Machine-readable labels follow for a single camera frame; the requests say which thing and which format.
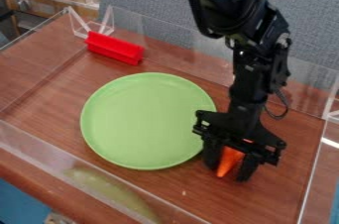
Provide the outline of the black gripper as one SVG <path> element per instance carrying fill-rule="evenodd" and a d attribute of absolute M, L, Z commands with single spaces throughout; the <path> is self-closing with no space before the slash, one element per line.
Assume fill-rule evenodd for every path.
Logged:
<path fill-rule="evenodd" d="M 201 137 L 203 161 L 211 170 L 219 167 L 224 147 L 245 154 L 237 181 L 248 181 L 260 164 L 277 165 L 285 141 L 263 126 L 259 118 L 245 112 L 197 110 L 196 119 L 193 133 Z"/>

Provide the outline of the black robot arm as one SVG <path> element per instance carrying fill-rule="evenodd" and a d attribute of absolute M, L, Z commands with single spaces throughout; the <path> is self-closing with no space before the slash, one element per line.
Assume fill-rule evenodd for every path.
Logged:
<path fill-rule="evenodd" d="M 203 161 L 221 167 L 223 148 L 244 154 L 237 180 L 251 178 L 263 164 L 276 165 L 285 141 L 261 124 L 267 97 L 281 94 L 290 71 L 288 24 L 267 0 L 188 0 L 200 33 L 223 38 L 233 51 L 235 81 L 227 112 L 196 112 L 193 132 L 203 140 Z"/>

